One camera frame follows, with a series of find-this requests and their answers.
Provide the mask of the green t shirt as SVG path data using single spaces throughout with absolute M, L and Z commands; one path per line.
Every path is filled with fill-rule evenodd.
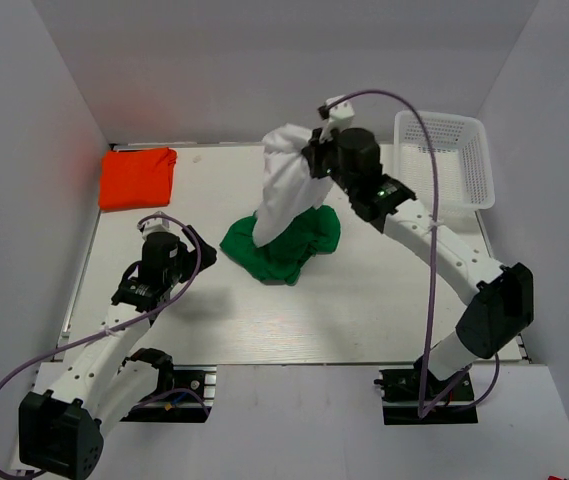
M 253 241 L 256 224 L 256 212 L 237 220 L 229 227 L 220 248 L 265 284 L 294 285 L 311 258 L 337 250 L 341 236 L 337 213 L 326 205 L 298 215 L 279 236 L 262 247 Z

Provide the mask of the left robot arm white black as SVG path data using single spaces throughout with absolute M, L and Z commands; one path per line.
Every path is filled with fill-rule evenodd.
M 88 478 L 113 427 L 144 398 L 173 388 L 171 356 L 135 345 L 167 302 L 216 262 L 217 251 L 192 226 L 172 233 L 165 218 L 139 229 L 141 258 L 122 274 L 98 330 L 47 390 L 27 394 L 19 406 L 18 451 L 26 465 Z

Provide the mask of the white t shirt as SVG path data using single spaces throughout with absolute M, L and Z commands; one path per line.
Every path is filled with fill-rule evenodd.
M 263 247 L 279 235 L 302 213 L 318 209 L 328 196 L 330 178 L 311 177 L 307 159 L 302 155 L 311 138 L 311 130 L 286 124 L 266 134 L 262 201 L 256 211 L 252 238 Z

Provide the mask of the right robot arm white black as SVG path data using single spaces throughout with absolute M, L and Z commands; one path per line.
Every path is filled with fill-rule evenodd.
M 360 219 L 412 251 L 464 303 L 454 331 L 417 360 L 422 378 L 447 381 L 475 360 L 493 357 L 532 323 L 532 272 L 476 252 L 436 223 L 410 188 L 383 172 L 372 132 L 315 129 L 302 154 L 312 177 L 331 178 Z

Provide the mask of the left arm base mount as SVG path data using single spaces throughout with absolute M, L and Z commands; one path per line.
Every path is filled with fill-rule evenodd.
M 174 366 L 164 385 L 143 398 L 123 423 L 202 424 L 212 410 L 215 366 Z

